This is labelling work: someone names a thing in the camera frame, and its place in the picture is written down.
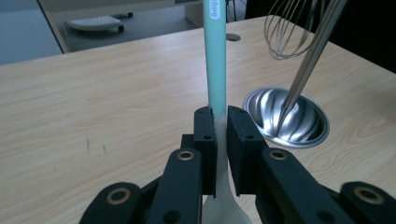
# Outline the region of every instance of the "stainless steel bowl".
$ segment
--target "stainless steel bowl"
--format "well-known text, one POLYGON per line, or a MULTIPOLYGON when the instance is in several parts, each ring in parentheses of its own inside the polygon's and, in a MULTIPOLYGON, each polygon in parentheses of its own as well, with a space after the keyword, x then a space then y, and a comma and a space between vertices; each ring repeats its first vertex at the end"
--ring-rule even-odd
POLYGON ((288 89, 266 87, 251 92, 244 109, 256 122, 264 138, 284 147, 314 147, 329 134, 329 121, 324 112, 308 97, 301 95, 278 129, 281 106, 288 89))

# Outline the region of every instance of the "wire whisk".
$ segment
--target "wire whisk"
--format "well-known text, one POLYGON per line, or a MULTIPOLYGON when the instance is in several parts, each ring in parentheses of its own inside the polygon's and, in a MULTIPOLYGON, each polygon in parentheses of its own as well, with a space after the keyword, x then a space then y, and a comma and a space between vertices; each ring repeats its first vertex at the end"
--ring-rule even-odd
POLYGON ((281 60, 306 52, 311 46, 312 38, 309 36, 314 28, 314 20, 317 17, 321 20, 324 11, 325 0, 276 0, 264 23, 264 36, 271 55, 281 60), (294 32, 297 24, 301 24, 304 31, 300 33, 297 46, 289 46, 291 37, 300 35, 294 32))

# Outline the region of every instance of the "whisk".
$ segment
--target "whisk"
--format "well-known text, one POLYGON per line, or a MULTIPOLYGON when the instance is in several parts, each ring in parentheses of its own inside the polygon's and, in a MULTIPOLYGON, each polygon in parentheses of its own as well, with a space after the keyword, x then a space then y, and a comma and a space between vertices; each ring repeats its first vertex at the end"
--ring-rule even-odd
POLYGON ((264 23, 264 36, 271 55, 280 60, 306 52, 311 46, 307 40, 314 27, 314 20, 321 20, 324 11, 325 0, 276 0, 264 23), (294 33, 296 24, 301 24, 304 31, 297 46, 288 46, 290 38, 299 35, 294 33))
MULTIPOLYGON (((290 0, 288 4, 292 5, 293 2, 295 0, 290 0)), ((301 93, 346 4, 347 0, 330 1, 312 42, 309 44, 312 47, 308 46, 304 49, 307 50, 307 53, 289 90, 279 87, 261 88, 250 93, 245 99, 244 108, 260 127, 259 130, 265 138, 281 146, 297 148, 316 146, 326 138, 329 133, 329 121, 325 113, 301 93)), ((287 11, 285 15, 295 13, 297 7, 290 7, 291 5, 285 5, 287 11)), ((282 20, 284 19, 279 20, 276 29, 284 30, 284 26, 289 26, 288 21, 282 22, 282 20)), ((290 36, 291 34, 281 49, 271 50, 274 57, 284 59, 298 55, 299 49, 289 55, 284 53, 284 46, 288 44, 290 36)), ((303 34, 300 43, 305 40, 306 36, 303 34)))

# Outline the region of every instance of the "wooden table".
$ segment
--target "wooden table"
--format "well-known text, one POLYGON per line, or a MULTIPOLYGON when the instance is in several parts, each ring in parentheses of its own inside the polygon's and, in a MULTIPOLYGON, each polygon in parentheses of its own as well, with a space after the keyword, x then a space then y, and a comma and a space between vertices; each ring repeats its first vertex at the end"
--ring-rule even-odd
MULTIPOLYGON (((288 87, 303 59, 274 60, 263 18, 228 24, 228 104, 288 87)), ((78 223, 95 195, 161 175, 207 104, 202 29, 0 66, 0 222, 78 223)), ((319 183, 396 197, 396 76, 328 44, 304 93, 326 112, 321 145, 291 149, 319 183)), ((255 223, 254 198, 237 201, 255 223)))

